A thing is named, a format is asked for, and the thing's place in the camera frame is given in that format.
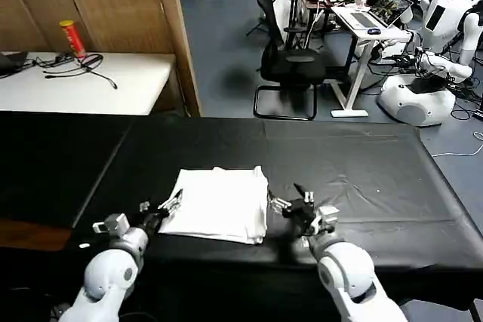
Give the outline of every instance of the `red can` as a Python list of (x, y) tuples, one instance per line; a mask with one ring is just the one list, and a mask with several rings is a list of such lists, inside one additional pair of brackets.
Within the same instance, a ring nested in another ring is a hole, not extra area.
[(66, 33), (67, 39), (69, 39), (70, 47), (74, 51), (78, 58), (84, 58), (85, 48), (82, 44), (81, 37), (79, 37), (77, 29), (73, 20), (63, 20), (59, 23), (63, 31)]

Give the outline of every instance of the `folded white cloth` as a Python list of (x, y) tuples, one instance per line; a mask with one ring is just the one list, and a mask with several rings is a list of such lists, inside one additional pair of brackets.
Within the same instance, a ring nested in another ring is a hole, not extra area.
[(181, 170), (171, 197), (180, 189), (181, 205), (162, 223), (160, 233), (262, 242), (268, 181), (260, 166), (253, 170)]

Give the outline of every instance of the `white table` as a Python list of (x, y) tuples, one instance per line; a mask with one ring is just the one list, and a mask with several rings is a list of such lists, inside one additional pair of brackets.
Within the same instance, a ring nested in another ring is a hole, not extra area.
[[(27, 112), (148, 115), (167, 85), (177, 109), (183, 109), (173, 54), (102, 54), (95, 72), (111, 78), (115, 90), (101, 77), (85, 73), (71, 78), (46, 79), (42, 71), (74, 69), (71, 62), (55, 68), (35, 66), (0, 78), (0, 110)], [(29, 59), (52, 60), (55, 53), (29, 53)]]
[(328, 83), (332, 86), (334, 93), (342, 106), (342, 109), (335, 109), (331, 111), (332, 117), (367, 117), (369, 114), (367, 111), (363, 109), (352, 109), (354, 106), (354, 101), (361, 87), (362, 79), (364, 78), (364, 74), (368, 69), (368, 62), (369, 58), (371, 57), (371, 51), (374, 47), (375, 41), (382, 41), (386, 39), (393, 39), (396, 41), (409, 41), (411, 35), (395, 26), (390, 26), (386, 28), (383, 24), (380, 24), (375, 18), (372, 20), (376, 24), (379, 24), (379, 29), (381, 30), (380, 34), (377, 35), (370, 35), (368, 34), (367, 30), (360, 30), (360, 29), (353, 29), (344, 19), (344, 14), (347, 15), (354, 11), (353, 8), (344, 8), (344, 7), (333, 7), (332, 11), (336, 14), (337, 18), (339, 18), (348, 29), (350, 29), (351, 33), (358, 38), (359, 44), (361, 42), (367, 42), (365, 45), (364, 51), (362, 52), (361, 57), (359, 58), (357, 70), (355, 72), (355, 78), (352, 80), (351, 87), (349, 89), (349, 93), (347, 97), (344, 96), (342, 90), (339, 87), (339, 84), (336, 80), (329, 80)]

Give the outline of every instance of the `black tablecloth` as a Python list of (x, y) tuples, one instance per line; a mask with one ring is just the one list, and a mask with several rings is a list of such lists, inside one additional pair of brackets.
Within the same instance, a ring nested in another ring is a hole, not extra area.
[[(134, 212), (147, 198), (166, 199), (181, 168), (256, 165), (276, 195), (297, 197), (292, 184), (298, 182), (315, 192), (317, 202), (336, 205), (338, 232), (372, 255), (397, 302), (417, 298), (465, 308), (477, 297), (468, 284), (481, 280), (481, 233), (417, 129), (401, 124), (139, 118), (82, 215), (72, 245), (87, 238), (93, 221)], [(260, 293), (285, 291), (288, 301), (322, 306), (318, 298), (327, 295), (308, 251), (287, 238), (288, 222), (281, 216), (269, 212), (268, 226), (259, 246), (159, 236), (146, 252), (152, 269), (146, 275), (153, 283), (169, 282), (169, 290), (178, 291), (177, 303), (188, 300), (200, 310), (209, 308), (214, 290), (224, 303), (236, 302), (229, 297), (234, 289), (250, 290), (247, 296), (257, 301)], [(284, 301), (279, 294), (276, 303)]]
[(0, 112), (0, 216), (73, 227), (132, 121)]

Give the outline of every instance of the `black office chair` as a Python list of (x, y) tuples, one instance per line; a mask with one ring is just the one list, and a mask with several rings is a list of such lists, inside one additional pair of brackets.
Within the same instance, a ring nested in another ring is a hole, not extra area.
[[(260, 118), (311, 121), (317, 115), (317, 85), (325, 79), (325, 65), (321, 56), (310, 49), (285, 50), (275, 19), (272, 0), (257, 0), (265, 12), (270, 41), (262, 55), (260, 74), (267, 81), (278, 82), (279, 86), (259, 86), (255, 92), (254, 115)], [(313, 90), (313, 111), (309, 117), (267, 115), (258, 112), (258, 96), (261, 90)]]

